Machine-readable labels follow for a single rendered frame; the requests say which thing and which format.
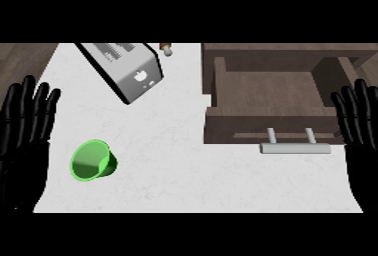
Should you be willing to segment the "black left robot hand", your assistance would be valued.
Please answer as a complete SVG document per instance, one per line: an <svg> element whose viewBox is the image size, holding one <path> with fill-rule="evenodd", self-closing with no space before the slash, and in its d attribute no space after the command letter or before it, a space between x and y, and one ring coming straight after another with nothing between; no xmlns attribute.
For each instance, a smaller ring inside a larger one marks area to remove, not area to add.
<svg viewBox="0 0 378 256"><path fill-rule="evenodd" d="M50 135L60 90L32 75L7 89L0 109L0 216L29 214L47 182Z"/></svg>

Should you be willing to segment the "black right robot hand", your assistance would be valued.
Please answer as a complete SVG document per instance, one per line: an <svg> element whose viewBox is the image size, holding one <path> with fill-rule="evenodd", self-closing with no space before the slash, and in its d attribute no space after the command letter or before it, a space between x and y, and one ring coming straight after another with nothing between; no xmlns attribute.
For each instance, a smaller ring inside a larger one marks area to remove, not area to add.
<svg viewBox="0 0 378 256"><path fill-rule="evenodd" d="M378 87L363 79L330 93L343 140L352 197L364 213L378 214Z"/></svg>

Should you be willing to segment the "green cup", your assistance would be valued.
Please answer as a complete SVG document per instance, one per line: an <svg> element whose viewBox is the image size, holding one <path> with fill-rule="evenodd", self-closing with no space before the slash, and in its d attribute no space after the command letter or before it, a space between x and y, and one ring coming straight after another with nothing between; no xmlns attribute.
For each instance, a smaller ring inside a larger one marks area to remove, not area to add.
<svg viewBox="0 0 378 256"><path fill-rule="evenodd" d="M109 145L97 139L84 142L75 149L69 169L72 177L88 182L109 176L116 169L118 160L110 152Z"/></svg>

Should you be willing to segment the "brown wooden drawer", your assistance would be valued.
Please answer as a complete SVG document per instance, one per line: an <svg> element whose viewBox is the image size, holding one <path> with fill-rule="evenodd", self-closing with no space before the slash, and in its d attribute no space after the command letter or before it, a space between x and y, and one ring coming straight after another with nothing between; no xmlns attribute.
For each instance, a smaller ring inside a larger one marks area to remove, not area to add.
<svg viewBox="0 0 378 256"><path fill-rule="evenodd" d="M273 130L278 142L342 142L330 94L357 78L345 57L323 58L307 72L233 72L213 60L211 106L205 111L206 144L258 144Z"/></svg>

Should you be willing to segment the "silver flat appliance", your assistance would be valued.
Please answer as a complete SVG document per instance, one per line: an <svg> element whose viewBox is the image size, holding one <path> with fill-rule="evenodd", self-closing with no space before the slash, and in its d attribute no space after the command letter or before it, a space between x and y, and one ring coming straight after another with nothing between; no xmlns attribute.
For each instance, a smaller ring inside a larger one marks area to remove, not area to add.
<svg viewBox="0 0 378 256"><path fill-rule="evenodd" d="M125 104L163 78L159 58L146 43L76 43L81 54Z"/></svg>

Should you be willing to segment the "brown wooden cabinet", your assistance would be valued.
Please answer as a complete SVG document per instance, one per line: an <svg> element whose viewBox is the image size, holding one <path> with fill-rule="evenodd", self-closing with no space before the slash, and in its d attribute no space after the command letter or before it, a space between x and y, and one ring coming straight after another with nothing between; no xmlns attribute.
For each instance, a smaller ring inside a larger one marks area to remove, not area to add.
<svg viewBox="0 0 378 256"><path fill-rule="evenodd" d="M357 68L376 53L376 43L202 43L202 93L211 93L216 57L227 71L305 72L324 57L346 57Z"/></svg>

